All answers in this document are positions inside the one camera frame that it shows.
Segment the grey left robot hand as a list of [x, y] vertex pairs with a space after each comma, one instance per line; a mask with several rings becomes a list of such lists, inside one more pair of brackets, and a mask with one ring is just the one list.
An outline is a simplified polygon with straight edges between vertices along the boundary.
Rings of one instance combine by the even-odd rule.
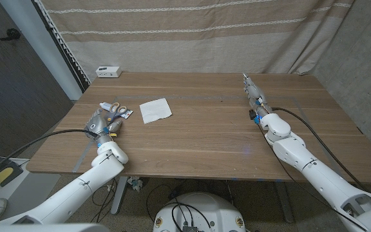
[[92, 134], [86, 133], [86, 136], [101, 145], [105, 142], [113, 141], [111, 134], [117, 134], [121, 126], [122, 120], [108, 122], [104, 117], [104, 110], [98, 108], [86, 123], [84, 130], [97, 134], [97, 136], [94, 137]]

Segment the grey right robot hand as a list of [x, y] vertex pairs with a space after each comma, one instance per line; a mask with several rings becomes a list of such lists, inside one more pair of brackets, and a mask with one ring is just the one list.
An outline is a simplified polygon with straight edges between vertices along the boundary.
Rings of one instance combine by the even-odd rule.
[[254, 84], [246, 73], [243, 73], [243, 83], [243, 90], [247, 94], [251, 106], [251, 110], [249, 110], [250, 118], [256, 124], [259, 124], [264, 116], [272, 113], [272, 108], [268, 105], [263, 91]]

